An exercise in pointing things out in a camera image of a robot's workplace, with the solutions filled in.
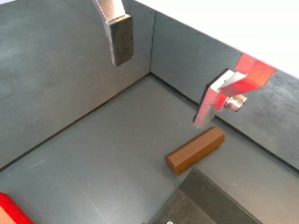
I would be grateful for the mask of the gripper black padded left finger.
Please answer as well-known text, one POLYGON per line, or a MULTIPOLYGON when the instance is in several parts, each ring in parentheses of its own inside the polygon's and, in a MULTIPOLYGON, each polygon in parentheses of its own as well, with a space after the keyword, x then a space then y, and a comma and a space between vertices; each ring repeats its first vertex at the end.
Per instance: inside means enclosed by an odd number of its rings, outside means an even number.
POLYGON ((92 0, 102 20, 112 64, 118 67, 133 56, 133 18, 121 0, 92 0))

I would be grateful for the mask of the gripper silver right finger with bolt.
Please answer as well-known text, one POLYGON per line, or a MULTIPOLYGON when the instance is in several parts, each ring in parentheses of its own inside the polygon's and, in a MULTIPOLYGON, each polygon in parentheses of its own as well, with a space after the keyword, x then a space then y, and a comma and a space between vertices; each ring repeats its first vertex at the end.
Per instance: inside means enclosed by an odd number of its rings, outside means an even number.
POLYGON ((234 69, 225 69, 206 85, 193 125, 201 128, 224 108, 238 111, 246 101, 244 93, 260 89, 274 71, 272 66, 241 53, 234 69))

